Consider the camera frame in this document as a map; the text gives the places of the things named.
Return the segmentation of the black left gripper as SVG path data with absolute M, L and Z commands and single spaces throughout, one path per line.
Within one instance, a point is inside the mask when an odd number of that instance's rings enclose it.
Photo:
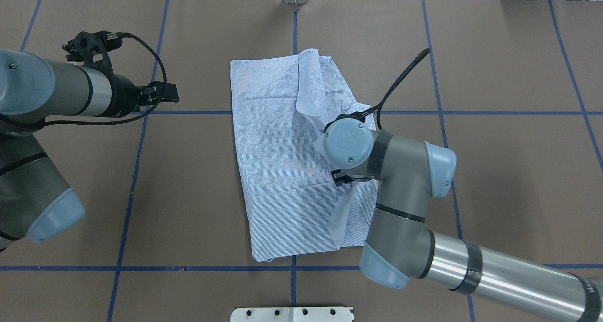
M 153 105 L 156 101 L 179 102 L 177 86 L 170 82 L 153 81 L 146 86 L 135 86 L 122 75 L 113 75 L 108 81 L 112 90 L 112 99 L 108 106 L 110 118 L 125 117 L 132 112 L 140 111 L 141 107 Z

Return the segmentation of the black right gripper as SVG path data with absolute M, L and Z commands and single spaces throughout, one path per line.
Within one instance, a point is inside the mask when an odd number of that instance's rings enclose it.
M 340 187 L 342 185 L 351 184 L 354 179 L 343 172 L 341 169 L 332 170 L 332 180 L 336 187 Z

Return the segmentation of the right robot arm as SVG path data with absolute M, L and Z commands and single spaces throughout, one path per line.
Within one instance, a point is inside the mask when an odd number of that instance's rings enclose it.
M 434 197 L 446 197 L 454 151 L 375 131 L 351 117 L 326 126 L 336 183 L 380 181 L 359 267 L 388 288 L 426 279 L 451 292 L 476 296 L 556 322 L 600 322 L 602 283 L 554 270 L 425 226 Z

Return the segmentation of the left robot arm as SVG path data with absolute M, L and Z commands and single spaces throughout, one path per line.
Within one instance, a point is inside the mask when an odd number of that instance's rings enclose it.
M 159 54 L 160 78 L 137 84 L 115 71 L 110 53 L 64 46 L 63 61 L 1 50 L 1 252 L 24 239 L 47 243 L 88 214 L 48 151 L 48 129 L 112 127 L 179 102 Z

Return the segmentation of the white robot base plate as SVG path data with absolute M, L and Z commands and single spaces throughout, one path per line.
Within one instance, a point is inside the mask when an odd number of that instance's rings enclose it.
M 231 322 L 354 322 L 353 307 L 240 307 L 234 309 Z

